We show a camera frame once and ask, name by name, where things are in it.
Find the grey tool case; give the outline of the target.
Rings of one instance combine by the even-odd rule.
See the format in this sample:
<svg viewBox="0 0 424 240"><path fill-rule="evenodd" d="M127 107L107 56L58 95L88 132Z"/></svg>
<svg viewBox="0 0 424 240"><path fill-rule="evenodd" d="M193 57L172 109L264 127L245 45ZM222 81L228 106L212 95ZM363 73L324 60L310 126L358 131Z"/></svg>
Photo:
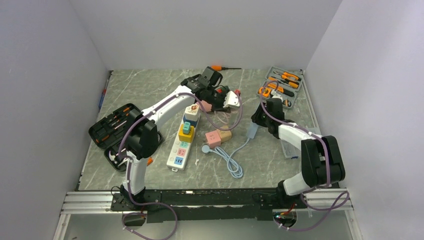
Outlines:
<svg viewBox="0 0 424 240"><path fill-rule="evenodd" d="M285 70L283 68L272 66L268 73L265 76L265 80L260 84L260 87L266 87L271 90L269 97L263 97L258 94L258 90L256 95L258 97L262 97L264 100L272 99L271 93L279 93L283 96L284 100L289 100L292 102L291 108L284 109L292 109L297 99L298 92L302 88L303 83L303 71L300 70Z"/></svg>

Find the clear plastic screw box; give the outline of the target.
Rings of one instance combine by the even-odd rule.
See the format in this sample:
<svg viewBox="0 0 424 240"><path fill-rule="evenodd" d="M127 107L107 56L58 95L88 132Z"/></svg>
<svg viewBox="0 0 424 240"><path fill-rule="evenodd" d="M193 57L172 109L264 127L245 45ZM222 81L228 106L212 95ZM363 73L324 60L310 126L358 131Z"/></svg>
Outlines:
<svg viewBox="0 0 424 240"><path fill-rule="evenodd" d="M306 130L287 125L280 125L278 127L278 138L287 159L300 158L301 141L314 139L312 135L322 136L318 127L307 128Z"/></svg>

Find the black tool case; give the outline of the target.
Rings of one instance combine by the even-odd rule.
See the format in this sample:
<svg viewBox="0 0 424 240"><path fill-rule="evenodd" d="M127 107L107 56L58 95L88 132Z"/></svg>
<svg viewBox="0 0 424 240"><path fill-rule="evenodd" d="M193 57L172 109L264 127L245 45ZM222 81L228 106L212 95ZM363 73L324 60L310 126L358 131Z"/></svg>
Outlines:
<svg viewBox="0 0 424 240"><path fill-rule="evenodd" d="M126 133L126 124L130 114L136 120L141 110L132 103L127 103L92 125L88 134L93 142L102 150L109 164L118 172L124 172L127 164L118 157L119 145Z"/></svg>

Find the pink cube adapter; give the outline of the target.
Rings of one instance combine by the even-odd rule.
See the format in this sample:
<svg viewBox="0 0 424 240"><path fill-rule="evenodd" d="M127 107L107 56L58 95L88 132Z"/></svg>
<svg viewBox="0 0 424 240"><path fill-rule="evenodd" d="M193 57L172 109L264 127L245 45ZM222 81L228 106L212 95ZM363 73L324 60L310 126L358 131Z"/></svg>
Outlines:
<svg viewBox="0 0 424 240"><path fill-rule="evenodd" d="M222 143L222 139L217 130L213 130L213 131L205 133L205 139L206 139L207 145L211 149L219 147Z"/></svg>

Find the light blue power strip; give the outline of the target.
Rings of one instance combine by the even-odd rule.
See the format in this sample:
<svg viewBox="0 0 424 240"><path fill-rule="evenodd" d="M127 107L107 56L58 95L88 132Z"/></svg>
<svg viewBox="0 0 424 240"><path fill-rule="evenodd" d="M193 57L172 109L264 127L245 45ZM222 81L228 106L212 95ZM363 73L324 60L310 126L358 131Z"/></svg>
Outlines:
<svg viewBox="0 0 424 240"><path fill-rule="evenodd" d="M246 137L248 139L254 139L254 137L255 137L255 135L257 133L258 128L259 128L259 125L258 124L254 123L254 122L251 122L250 125L249 125L249 127L247 128Z"/></svg>

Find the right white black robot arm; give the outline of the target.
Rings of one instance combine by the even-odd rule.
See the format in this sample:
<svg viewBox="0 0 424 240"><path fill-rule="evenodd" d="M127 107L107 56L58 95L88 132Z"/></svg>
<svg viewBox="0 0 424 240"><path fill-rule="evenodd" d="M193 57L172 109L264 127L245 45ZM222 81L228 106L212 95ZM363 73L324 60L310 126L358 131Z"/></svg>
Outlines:
<svg viewBox="0 0 424 240"><path fill-rule="evenodd" d="M283 102L279 98L261 101L251 116L253 123L267 128L278 140L285 141L300 151L300 172L278 183L276 203L289 207L295 196L317 187L328 187L345 179L346 170L337 139L321 136L287 120Z"/></svg>

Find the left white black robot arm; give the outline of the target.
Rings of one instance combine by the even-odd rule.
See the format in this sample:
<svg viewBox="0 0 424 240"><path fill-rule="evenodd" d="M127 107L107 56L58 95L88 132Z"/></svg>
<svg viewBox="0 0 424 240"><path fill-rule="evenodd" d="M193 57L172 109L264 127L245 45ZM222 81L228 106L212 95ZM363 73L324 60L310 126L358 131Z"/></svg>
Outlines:
<svg viewBox="0 0 424 240"><path fill-rule="evenodd" d="M166 98L142 110L139 115L129 115L126 132L118 147L118 156L127 161L120 193L129 209L137 210L145 202L147 161L159 146L158 131L171 117L191 105L204 111L202 102L210 104L212 111L241 107L240 93L221 85L222 79L220 72L208 66L202 74L185 78Z"/></svg>

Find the tan wooden cube adapter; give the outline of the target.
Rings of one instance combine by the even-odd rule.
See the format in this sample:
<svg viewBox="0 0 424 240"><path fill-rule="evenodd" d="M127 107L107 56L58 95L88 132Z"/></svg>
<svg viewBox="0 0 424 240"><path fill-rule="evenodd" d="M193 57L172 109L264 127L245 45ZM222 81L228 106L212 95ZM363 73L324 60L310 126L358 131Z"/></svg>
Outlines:
<svg viewBox="0 0 424 240"><path fill-rule="evenodd" d="M221 143L227 142L232 138L232 132L230 130L217 129Z"/></svg>

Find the white power strip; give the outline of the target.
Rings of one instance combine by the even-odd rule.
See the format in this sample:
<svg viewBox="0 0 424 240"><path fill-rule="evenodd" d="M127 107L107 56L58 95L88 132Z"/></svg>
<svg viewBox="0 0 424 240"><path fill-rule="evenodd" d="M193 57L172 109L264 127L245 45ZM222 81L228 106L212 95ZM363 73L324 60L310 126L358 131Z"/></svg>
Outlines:
<svg viewBox="0 0 424 240"><path fill-rule="evenodd" d="M178 132L177 135L175 137L175 140L173 141L172 144L172 148L171 151L169 153L166 165L168 168L170 168L173 172L178 172L178 171L183 171L186 168L187 162L188 162L188 157L190 154L190 149L193 145L194 139L195 139L195 135L196 135L196 130L197 130L197 126L196 128L194 128L194 139L192 143L188 143L188 142L184 142L184 141L179 141L178 138L178 133L179 133L179 129L180 126L184 124L183 122L183 117L181 119L179 128L178 128Z"/></svg>

